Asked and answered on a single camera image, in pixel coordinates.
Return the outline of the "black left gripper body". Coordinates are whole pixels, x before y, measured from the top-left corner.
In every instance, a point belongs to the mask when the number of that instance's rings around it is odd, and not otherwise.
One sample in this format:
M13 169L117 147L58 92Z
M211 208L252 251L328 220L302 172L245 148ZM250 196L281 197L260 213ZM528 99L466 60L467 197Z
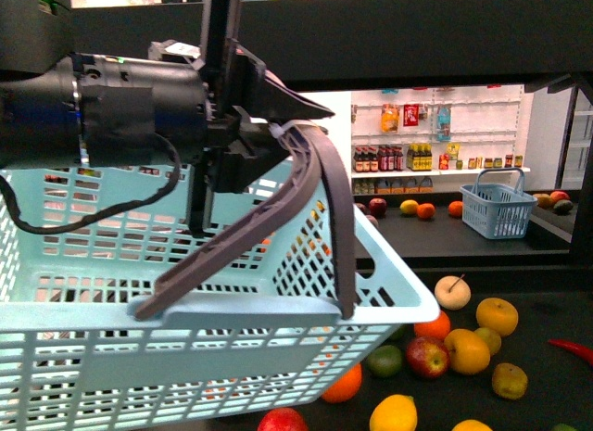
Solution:
M205 90L196 112L205 119L194 169L187 225L195 237L209 223L216 193L239 193L282 161L281 146L251 118L275 123L318 120L332 111L287 88L265 63L238 42L241 0L203 0L200 44L174 40L150 45L148 57L192 68Z

